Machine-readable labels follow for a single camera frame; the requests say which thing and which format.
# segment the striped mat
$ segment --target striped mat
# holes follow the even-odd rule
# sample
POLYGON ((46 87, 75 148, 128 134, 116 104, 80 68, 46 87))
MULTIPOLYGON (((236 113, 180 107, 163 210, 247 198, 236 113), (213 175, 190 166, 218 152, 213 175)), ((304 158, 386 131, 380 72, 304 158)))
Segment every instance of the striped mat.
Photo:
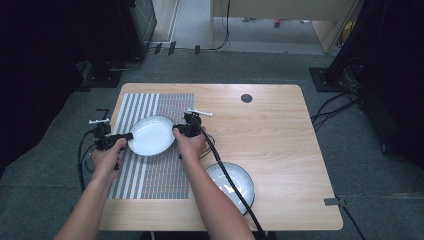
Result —
MULTIPOLYGON (((194 94, 125 94, 113 134, 130 132, 140 119, 160 115, 175 124, 185 123, 187 108, 193 108, 194 94)), ((189 182, 178 159, 174 143, 165 152, 142 157, 129 148, 121 152, 123 165, 113 181, 109 199, 187 199, 189 182)))

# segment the power cord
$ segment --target power cord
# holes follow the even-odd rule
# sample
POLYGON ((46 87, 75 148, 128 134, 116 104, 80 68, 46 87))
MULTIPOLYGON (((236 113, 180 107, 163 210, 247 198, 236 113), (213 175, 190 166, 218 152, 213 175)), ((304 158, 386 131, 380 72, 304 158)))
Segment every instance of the power cord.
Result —
POLYGON ((138 65, 140 65, 140 63, 143 61, 143 59, 142 58, 136 58, 135 60, 137 60, 137 63, 136 64, 134 64, 133 66, 131 66, 131 67, 128 67, 128 68, 109 68, 108 70, 109 71, 111 71, 111 72, 116 72, 116 71, 129 71, 129 70, 133 70, 134 68, 136 68, 138 65))
MULTIPOLYGON (((95 143, 93 143, 90 147, 88 147, 87 148, 87 150, 85 151, 85 153, 84 153, 84 155, 82 155, 82 159, 85 159, 85 155, 87 155, 87 153, 95 146, 96 144, 95 143)), ((94 173, 94 169, 92 169, 92 168, 90 168, 89 166, 88 166, 88 162, 87 162, 87 160, 85 160, 84 161, 84 165, 85 165, 85 169, 89 172, 89 173, 91 173, 91 174, 93 174, 94 173)))
POLYGON ((230 175, 228 174, 227 170, 225 169, 224 164, 221 161, 221 157, 219 156, 218 151, 216 150, 214 144, 209 139, 209 135, 203 130, 203 128, 200 126, 200 123, 196 120, 196 118, 191 118, 193 122, 196 123, 197 127, 200 129, 203 136, 205 136, 206 142, 208 143, 218 165, 220 166, 222 172, 224 173, 225 177, 227 178, 228 183, 230 183, 231 187, 233 188, 234 192, 236 193, 237 197, 240 199, 240 201, 243 203, 243 206, 246 208, 249 215, 252 217, 253 222, 256 225, 256 228, 258 229, 259 234, 261 235, 261 239, 267 239, 267 236, 265 234, 265 231, 262 229, 261 225, 259 224, 258 219, 256 218, 255 214, 253 213, 252 209, 250 208, 249 204, 246 202, 244 197, 241 195, 240 191, 235 186, 233 180, 231 179, 230 175))
POLYGON ((82 161, 83 158, 81 158, 81 151, 82 151, 82 146, 84 145, 84 140, 85 138, 88 136, 88 134, 93 133, 93 130, 87 131, 84 136, 82 137, 81 141, 80 141, 80 145, 78 147, 78 162, 77 162, 77 170, 78 170, 78 177, 79 177, 79 182, 80 182, 80 187, 81 187, 81 191, 84 192, 85 190, 85 180, 84 180, 84 173, 83 173, 83 168, 82 168, 82 161))
POLYGON ((226 21, 227 21, 227 25, 224 25, 224 19, 222 18, 222 25, 225 28, 225 38, 224 41, 221 43, 221 45, 217 48, 210 48, 210 50, 219 50, 221 48, 223 48, 225 45, 230 44, 230 31, 228 29, 228 19, 230 17, 230 6, 231 6, 231 0, 228 0, 228 5, 227 5, 227 17, 226 17, 226 21))
MULTIPOLYGON (((337 198, 337 200, 340 202, 341 200, 340 200, 340 198, 339 198, 339 196, 337 196, 337 194, 334 194, 335 195, 335 197, 337 198)), ((356 231, 359 233, 359 235, 361 236, 361 239, 362 240, 365 240, 365 236, 364 236, 364 234, 362 234, 362 231, 361 231, 361 229, 359 228, 359 226, 358 226, 358 224, 356 223, 356 221, 355 221, 355 219, 353 219, 353 217, 352 217, 352 215, 350 214, 350 212, 349 212, 349 210, 346 208, 346 205, 345 204, 343 204, 343 205, 339 205, 344 211, 345 211, 345 213, 347 214, 347 216, 349 217, 349 219, 350 219, 350 221, 353 223, 353 225, 355 226, 355 228, 356 228, 356 231)))
POLYGON ((325 101, 325 102, 322 104, 322 106, 320 107, 320 109, 318 110, 318 112, 317 112, 314 116, 311 116, 312 124, 313 124, 313 126, 314 126, 314 128, 315 128, 315 132, 318 132, 318 130, 322 127, 322 125, 323 125, 323 124, 324 124, 324 123, 325 123, 328 119, 330 119, 330 118, 332 118, 332 117, 336 116, 338 113, 340 113, 341 111, 343 111, 343 110, 345 110, 345 109, 349 108, 350 106, 352 106, 352 105, 354 105, 354 104, 359 104, 359 103, 360 103, 360 100, 359 100, 359 99, 352 99, 351 95, 357 95, 357 94, 356 94, 356 93, 352 93, 352 92, 344 92, 344 93, 341 93, 341 94, 339 94, 339 95, 336 95, 336 96, 334 96, 334 97, 329 98, 327 101, 325 101), (330 102, 332 102, 332 101, 336 100, 337 98, 339 98, 339 97, 341 97, 341 96, 345 96, 345 95, 349 95, 349 99, 350 99, 350 101, 349 101, 347 104, 345 104, 345 105, 343 105, 343 106, 341 106, 341 107, 338 107, 338 108, 336 108, 336 109, 335 109, 335 110, 333 110, 333 111, 329 111, 329 112, 321 113, 321 111, 323 110, 323 108, 324 108, 327 104, 329 104, 330 102), (325 117, 325 118, 324 118, 323 120, 319 121, 318 123, 315 123, 319 117, 325 117))

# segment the handheld controller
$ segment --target handheld controller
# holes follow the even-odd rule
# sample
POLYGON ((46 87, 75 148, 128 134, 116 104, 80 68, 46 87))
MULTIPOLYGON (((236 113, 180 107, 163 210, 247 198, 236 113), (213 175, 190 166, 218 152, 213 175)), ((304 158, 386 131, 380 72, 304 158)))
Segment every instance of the handheld controller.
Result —
POLYGON ((202 120, 198 113, 184 113, 186 124, 176 124, 172 127, 178 128, 180 133, 186 137, 195 137, 201 133, 202 120))
MULTIPOLYGON (((116 141, 118 141, 121 138, 125 138, 127 141, 134 138, 132 133, 108 135, 111 133, 111 126, 109 124, 106 124, 106 122, 109 121, 109 119, 106 118, 109 110, 107 109, 97 109, 97 110, 106 112, 103 117, 103 120, 89 121, 89 124, 95 123, 97 125, 96 128, 92 130, 93 136, 97 138, 97 140, 94 142, 97 150, 108 150, 111 147, 113 147, 116 141)), ((115 165, 114 169, 119 170, 118 164, 115 165)))

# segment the forearm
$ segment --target forearm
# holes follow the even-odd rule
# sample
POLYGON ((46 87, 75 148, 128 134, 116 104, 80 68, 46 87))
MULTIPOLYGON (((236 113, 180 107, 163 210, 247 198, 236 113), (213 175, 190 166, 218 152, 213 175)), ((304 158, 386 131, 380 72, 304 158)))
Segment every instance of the forearm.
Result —
POLYGON ((198 160, 185 160, 184 166, 200 215, 211 238, 254 239, 238 208, 216 186, 198 160))
POLYGON ((55 239, 95 239, 110 182, 93 179, 55 239))

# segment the hand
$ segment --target hand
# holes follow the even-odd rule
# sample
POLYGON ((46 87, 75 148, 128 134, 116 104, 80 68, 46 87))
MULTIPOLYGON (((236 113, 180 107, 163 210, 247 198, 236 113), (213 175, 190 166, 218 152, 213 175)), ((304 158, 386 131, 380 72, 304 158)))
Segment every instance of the hand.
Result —
POLYGON ((173 133, 178 141, 178 151, 180 152, 181 157, 184 160, 199 160, 200 155, 206 148, 205 136, 203 136, 203 134, 200 134, 198 136, 188 138, 181 135, 180 131, 177 128, 174 128, 173 133))
POLYGON ((119 156, 119 150, 126 144, 125 138, 116 141, 115 145, 107 151, 94 150, 91 153, 94 165, 94 178, 101 178, 112 181, 118 176, 118 172, 114 170, 115 164, 122 164, 119 156))

